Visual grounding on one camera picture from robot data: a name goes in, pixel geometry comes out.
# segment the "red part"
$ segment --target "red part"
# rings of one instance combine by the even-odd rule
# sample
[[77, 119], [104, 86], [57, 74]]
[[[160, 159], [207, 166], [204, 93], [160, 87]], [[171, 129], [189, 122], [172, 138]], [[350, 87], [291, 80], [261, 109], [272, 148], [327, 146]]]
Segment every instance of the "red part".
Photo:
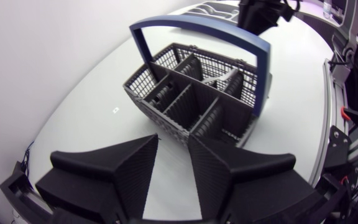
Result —
[[351, 118], [345, 112], [344, 106], [341, 108], [341, 115], [342, 115], [343, 119], [345, 119], [346, 121], [351, 121]]
[[343, 182], [344, 182], [345, 180], [347, 180], [347, 181], [349, 182], [349, 179], [347, 178], [347, 176], [344, 176], [344, 177], [342, 178], [342, 180], [341, 180], [341, 184], [342, 184], [342, 185], [343, 185]]

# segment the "white table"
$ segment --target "white table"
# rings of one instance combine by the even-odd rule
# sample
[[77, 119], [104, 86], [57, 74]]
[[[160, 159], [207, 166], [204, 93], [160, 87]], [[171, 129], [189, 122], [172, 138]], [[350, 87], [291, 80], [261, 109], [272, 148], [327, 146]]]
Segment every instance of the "white table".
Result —
[[[181, 14], [189, 8], [172, 14]], [[323, 130], [324, 79], [322, 65], [333, 53], [327, 43], [297, 18], [271, 28], [260, 37], [270, 42], [270, 98], [245, 148], [266, 154], [292, 153], [295, 170], [311, 178], [318, 160]], [[152, 54], [172, 42], [241, 58], [255, 57], [231, 44], [171, 27], [144, 29]], [[143, 64], [132, 38], [100, 62], [65, 98], [35, 139], [30, 153], [30, 181], [35, 184], [51, 168], [53, 151], [99, 149], [158, 133], [158, 144], [144, 218], [201, 218], [190, 155], [144, 115], [126, 95], [122, 84]]]

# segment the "white wall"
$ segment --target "white wall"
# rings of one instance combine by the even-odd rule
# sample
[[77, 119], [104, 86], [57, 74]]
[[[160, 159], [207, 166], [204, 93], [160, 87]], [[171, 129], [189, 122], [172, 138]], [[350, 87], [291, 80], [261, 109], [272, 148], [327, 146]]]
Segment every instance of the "white wall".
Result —
[[[0, 0], [0, 183], [69, 91], [130, 36], [131, 23], [198, 2]], [[0, 222], [10, 223], [11, 212], [0, 191]]]

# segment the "dishwasher cutlery basket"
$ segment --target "dishwasher cutlery basket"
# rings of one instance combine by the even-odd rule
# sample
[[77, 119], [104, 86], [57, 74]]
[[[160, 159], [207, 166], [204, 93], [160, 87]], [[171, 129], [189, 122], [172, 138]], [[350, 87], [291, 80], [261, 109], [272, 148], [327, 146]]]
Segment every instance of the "dishwasher cutlery basket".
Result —
[[[173, 26], [209, 34], [257, 56], [257, 68], [242, 60], [171, 44], [152, 57], [142, 29]], [[157, 16], [130, 26], [145, 62], [124, 84], [136, 106], [187, 146], [189, 134], [242, 147], [269, 92], [270, 44], [223, 22], [193, 16]], [[230, 72], [227, 80], [203, 83]]]

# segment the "blue handle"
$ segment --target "blue handle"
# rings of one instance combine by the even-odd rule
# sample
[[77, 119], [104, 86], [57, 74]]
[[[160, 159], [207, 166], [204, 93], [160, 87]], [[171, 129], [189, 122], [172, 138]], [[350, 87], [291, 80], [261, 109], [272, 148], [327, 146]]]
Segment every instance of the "blue handle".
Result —
[[153, 60], [142, 28], [150, 26], [171, 26], [208, 34], [234, 44], [257, 56], [257, 84], [255, 89], [255, 106], [253, 114], [259, 116], [267, 98], [270, 44], [250, 32], [213, 19], [196, 16], [155, 16], [143, 19], [129, 28], [134, 36], [143, 61], [148, 64]]

